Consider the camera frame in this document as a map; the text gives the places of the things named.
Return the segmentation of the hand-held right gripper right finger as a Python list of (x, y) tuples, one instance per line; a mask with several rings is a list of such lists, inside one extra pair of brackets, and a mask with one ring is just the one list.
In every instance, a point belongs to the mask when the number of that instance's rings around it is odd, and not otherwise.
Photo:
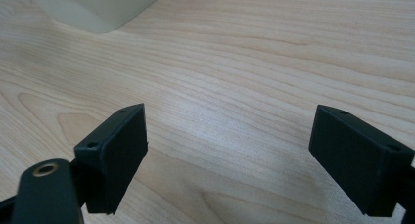
[(401, 205), (415, 217), (415, 150), (323, 105), (316, 109), (309, 150), (362, 213), (390, 217)]

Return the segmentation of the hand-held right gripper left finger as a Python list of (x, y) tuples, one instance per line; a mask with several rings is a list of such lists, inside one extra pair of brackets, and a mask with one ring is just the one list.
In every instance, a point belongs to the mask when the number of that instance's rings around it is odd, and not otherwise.
[(74, 147), (75, 183), (90, 213), (116, 213), (147, 151), (142, 104), (116, 111)]

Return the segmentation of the cream plastic container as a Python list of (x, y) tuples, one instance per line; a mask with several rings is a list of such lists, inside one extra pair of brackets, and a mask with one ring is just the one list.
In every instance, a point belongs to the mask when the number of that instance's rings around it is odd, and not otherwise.
[(34, 0), (52, 19), (92, 33), (119, 29), (157, 0)]

